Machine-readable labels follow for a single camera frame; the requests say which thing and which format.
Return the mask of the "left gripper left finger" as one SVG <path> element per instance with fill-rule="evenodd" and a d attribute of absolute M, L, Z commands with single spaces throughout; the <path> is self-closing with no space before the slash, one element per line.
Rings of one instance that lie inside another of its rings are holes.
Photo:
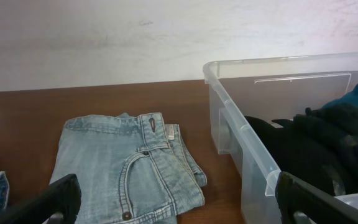
<path fill-rule="evenodd" d="M 25 202 L 0 213 L 0 224 L 74 224 L 81 206 L 81 189 L 75 174 L 68 174 Z"/>

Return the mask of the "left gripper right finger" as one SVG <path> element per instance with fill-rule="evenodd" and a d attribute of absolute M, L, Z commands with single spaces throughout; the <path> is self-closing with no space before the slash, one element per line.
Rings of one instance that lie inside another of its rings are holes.
<path fill-rule="evenodd" d="M 301 223 L 296 213 L 315 223 L 358 224 L 358 209 L 287 172 L 279 175 L 275 198 L 283 224 Z"/>

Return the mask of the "light blue jeans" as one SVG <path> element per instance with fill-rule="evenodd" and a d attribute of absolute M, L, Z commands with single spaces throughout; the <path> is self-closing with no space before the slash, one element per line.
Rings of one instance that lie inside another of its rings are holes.
<path fill-rule="evenodd" d="M 207 178 L 161 113 L 88 115 L 63 126 L 51 180 L 77 176 L 77 223 L 175 223 L 205 203 Z"/>

